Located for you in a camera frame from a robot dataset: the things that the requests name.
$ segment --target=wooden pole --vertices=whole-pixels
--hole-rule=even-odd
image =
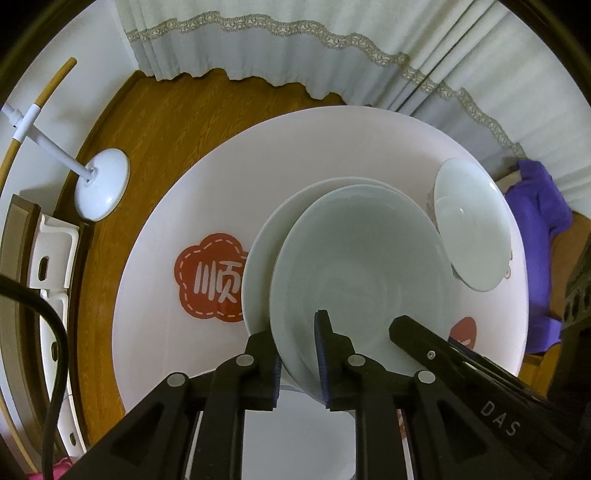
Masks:
[[[76,63],[77,60],[74,57],[70,57],[62,65],[62,67],[57,71],[57,73],[45,86],[43,91],[39,94],[37,100],[35,100],[35,105],[37,105],[40,108],[43,108],[43,106],[49,100],[51,94],[56,91],[58,85],[62,82],[64,78],[66,78],[66,75],[68,75],[68,73],[71,72],[72,68],[74,68]],[[13,138],[10,142],[8,150],[6,151],[6,154],[4,155],[4,160],[2,160],[2,164],[0,164],[0,192],[4,189],[4,186],[6,185],[8,173],[10,172],[12,164],[14,163],[14,159],[17,156],[19,148],[21,148],[21,143]]]

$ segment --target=white plate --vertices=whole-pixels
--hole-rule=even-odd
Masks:
[[[355,418],[281,390],[273,412],[244,418],[244,480],[350,480],[355,476]]]
[[[294,223],[306,209],[328,192],[349,185],[380,185],[384,182],[363,177],[338,177],[319,181],[284,201],[258,232],[242,275],[242,314],[248,335],[269,328],[269,288],[275,260]]]
[[[457,318],[458,283],[441,238],[405,194],[354,185],[314,202],[287,235],[271,281],[271,331],[286,370],[314,398],[320,382],[314,314],[386,369],[421,367],[388,336],[410,315],[446,338]]]
[[[171,372],[200,375],[244,352],[243,322],[200,320],[183,309],[174,266],[184,249],[223,232],[249,252],[265,221],[287,198],[335,177],[377,179],[423,205],[438,169],[451,157],[477,164],[450,137],[415,118],[360,106],[276,117],[204,156],[150,214],[119,282],[112,355],[125,410]],[[512,216],[511,236],[511,278],[486,294],[457,280],[461,307],[456,321],[473,317],[475,351],[516,374],[528,313],[523,244]]]
[[[470,288],[486,292],[507,274],[511,230],[495,182],[470,160],[450,158],[435,179],[434,219],[453,268]]]

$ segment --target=white lamp base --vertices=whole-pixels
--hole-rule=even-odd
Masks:
[[[76,183],[74,204],[81,217],[98,222],[117,206],[129,181],[129,160],[121,150],[108,148],[87,164],[90,180],[82,177]]]

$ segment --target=wall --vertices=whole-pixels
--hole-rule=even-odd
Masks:
[[[8,102],[25,113],[70,56],[75,57],[78,64],[47,102],[35,125],[75,157],[109,101],[138,69],[114,0],[96,0],[72,20],[35,59]],[[0,158],[4,157],[13,134],[14,128],[0,114]],[[0,235],[13,193],[38,203],[43,212],[51,214],[67,173],[65,167],[26,139],[0,196]],[[18,416],[1,362],[0,388],[18,428]],[[8,438],[8,428],[1,414],[0,433],[14,451],[14,443]]]

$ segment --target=red sticker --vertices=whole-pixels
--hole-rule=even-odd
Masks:
[[[464,317],[453,326],[449,336],[470,350],[474,350],[476,322],[472,317]]]
[[[174,278],[185,311],[198,319],[240,322],[245,261],[242,245],[227,233],[214,233],[183,250],[174,264]]]

